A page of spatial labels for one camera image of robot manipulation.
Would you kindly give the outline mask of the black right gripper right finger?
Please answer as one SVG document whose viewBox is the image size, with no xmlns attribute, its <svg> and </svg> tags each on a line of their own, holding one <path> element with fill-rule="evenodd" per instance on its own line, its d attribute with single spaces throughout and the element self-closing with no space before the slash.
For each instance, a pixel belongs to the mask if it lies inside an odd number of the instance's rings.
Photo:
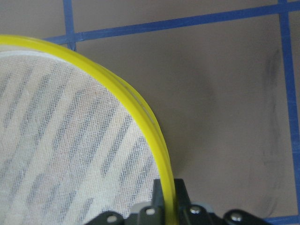
<svg viewBox="0 0 300 225">
<path fill-rule="evenodd" d="M 176 198 L 179 208 L 187 207 L 191 204 L 191 200 L 189 198 L 186 185 L 183 179 L 175 179 L 175 191 L 176 191 Z"/>
</svg>

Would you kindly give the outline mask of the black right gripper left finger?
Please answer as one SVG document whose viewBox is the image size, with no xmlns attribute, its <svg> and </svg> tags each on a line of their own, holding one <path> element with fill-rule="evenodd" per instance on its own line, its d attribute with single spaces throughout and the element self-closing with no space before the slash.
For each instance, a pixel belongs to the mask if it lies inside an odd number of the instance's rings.
<svg viewBox="0 0 300 225">
<path fill-rule="evenodd" d="M 164 196 L 160 179 L 154 179 L 151 206 L 164 208 Z"/>
</svg>

